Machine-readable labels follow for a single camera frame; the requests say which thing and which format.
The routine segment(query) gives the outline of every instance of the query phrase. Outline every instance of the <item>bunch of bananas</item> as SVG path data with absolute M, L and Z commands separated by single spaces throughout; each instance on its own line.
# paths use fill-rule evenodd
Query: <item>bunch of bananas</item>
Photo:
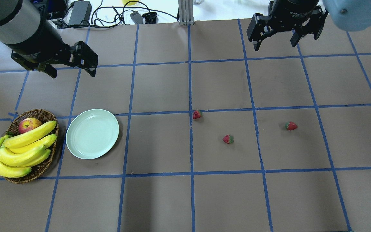
M 0 138 L 0 175 L 17 178 L 28 175 L 31 167 L 40 164 L 50 156 L 48 149 L 56 141 L 56 135 L 49 134 L 56 121 L 43 125 L 17 136 L 5 135 Z

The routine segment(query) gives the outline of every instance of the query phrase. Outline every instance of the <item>plate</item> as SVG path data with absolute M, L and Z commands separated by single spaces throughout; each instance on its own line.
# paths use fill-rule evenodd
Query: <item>plate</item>
M 87 110 L 78 115 L 68 127 L 67 147 L 80 159 L 95 159 L 113 147 L 118 132 L 118 122 L 112 113 L 102 109 Z

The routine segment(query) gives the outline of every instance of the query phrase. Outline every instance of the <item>yellow banana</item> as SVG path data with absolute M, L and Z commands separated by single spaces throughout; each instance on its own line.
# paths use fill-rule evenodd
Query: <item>yellow banana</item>
M 28 132 L 25 132 L 24 134 L 20 134 L 11 138 L 7 138 L 3 145 L 8 148 L 18 148 L 23 147 L 28 144 L 31 144 L 48 133 L 50 133 L 56 126 L 56 121 L 52 120 L 49 122 L 44 123 L 43 125 L 40 125 L 39 127 L 30 130 Z
M 6 138 L 8 138 L 8 135 L 0 138 L 0 147 Z M 31 168 L 29 167 L 10 167 L 0 161 L 0 176 L 17 178 L 28 175 L 30 172 Z
M 35 166 L 37 164 L 40 164 L 40 163 L 42 163 L 44 160 L 46 160 L 50 156 L 50 153 L 51 153 L 51 150 L 50 149 L 45 149 L 44 150 L 44 154 L 42 154 L 40 157 L 37 157 L 37 159 L 35 159 L 32 162 L 29 162 L 29 163 L 24 164 L 23 166 L 25 166 L 25 167 L 32 167 L 32 166 Z
M 8 148 L 2 146 L 0 148 L 0 161 L 9 166 L 24 166 L 24 164 L 34 161 L 37 157 L 40 157 L 44 154 L 45 147 L 40 145 L 34 147 L 31 150 L 15 154 L 9 151 Z
M 54 144 L 55 140 L 56 140 L 56 135 L 55 134 L 47 135 L 44 138 L 41 138 L 40 140 L 35 141 L 35 142 L 33 142 L 31 144 L 28 144 L 26 146 L 18 147 L 18 148 L 9 148 L 9 150 L 12 151 L 15 154 L 21 154 L 21 153 L 24 153 L 24 152 L 27 152 L 27 151 L 31 150 L 34 147 L 38 147 L 39 145 L 44 145 L 45 148 L 48 148 L 48 147 L 50 147 L 51 145 Z

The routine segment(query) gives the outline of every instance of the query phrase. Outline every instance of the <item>red strawberry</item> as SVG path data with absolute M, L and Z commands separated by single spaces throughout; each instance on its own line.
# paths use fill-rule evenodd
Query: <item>red strawberry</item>
M 232 135 L 226 135 L 224 136 L 223 141 L 225 143 L 231 144 L 234 142 L 234 137 Z
M 297 128 L 297 125 L 296 125 L 295 123 L 293 123 L 293 122 L 288 122 L 288 123 L 286 123 L 286 129 L 287 129 L 288 131 L 294 130 L 294 129 L 296 129 L 296 128 Z
M 199 119 L 203 114 L 201 113 L 200 110 L 194 110 L 193 112 L 193 119 Z

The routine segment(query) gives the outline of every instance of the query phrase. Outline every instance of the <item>red apple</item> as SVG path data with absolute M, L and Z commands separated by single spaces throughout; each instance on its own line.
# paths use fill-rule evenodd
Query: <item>red apple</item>
M 35 129 L 42 124 L 43 123 L 36 118 L 26 118 L 19 123 L 18 130 L 20 134 L 24 134 L 25 132 Z

